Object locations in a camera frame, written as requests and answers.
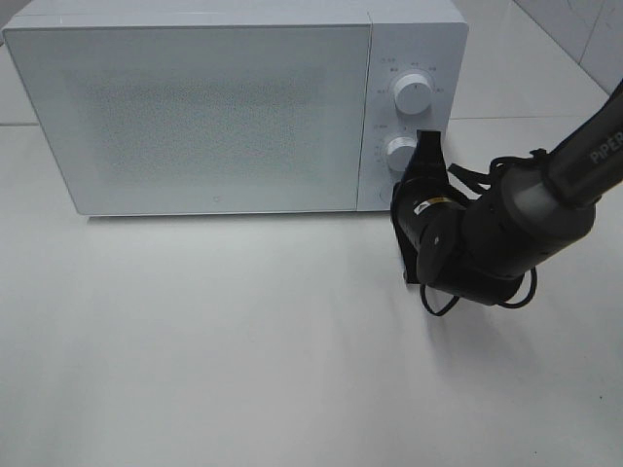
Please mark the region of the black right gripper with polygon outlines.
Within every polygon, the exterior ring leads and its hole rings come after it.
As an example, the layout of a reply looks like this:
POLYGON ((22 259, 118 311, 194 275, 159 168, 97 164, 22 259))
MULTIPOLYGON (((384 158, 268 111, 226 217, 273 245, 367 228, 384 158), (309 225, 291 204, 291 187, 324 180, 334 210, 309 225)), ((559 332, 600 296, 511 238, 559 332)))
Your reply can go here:
POLYGON ((426 228, 442 212, 465 209, 467 197, 450 184, 441 132, 418 130, 417 145, 393 187, 390 219, 407 284, 420 284, 417 262, 426 228))

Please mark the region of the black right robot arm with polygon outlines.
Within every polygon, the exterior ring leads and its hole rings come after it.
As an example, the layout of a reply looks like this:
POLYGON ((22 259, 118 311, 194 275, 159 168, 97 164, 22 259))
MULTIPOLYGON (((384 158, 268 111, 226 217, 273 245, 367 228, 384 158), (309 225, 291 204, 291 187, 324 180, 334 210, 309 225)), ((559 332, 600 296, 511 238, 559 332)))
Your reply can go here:
POLYGON ((486 173, 444 161, 441 134, 422 131, 395 184, 390 219, 408 284, 520 308, 536 268, 593 228, 596 204, 622 181, 622 89, 554 150, 503 156, 486 173))

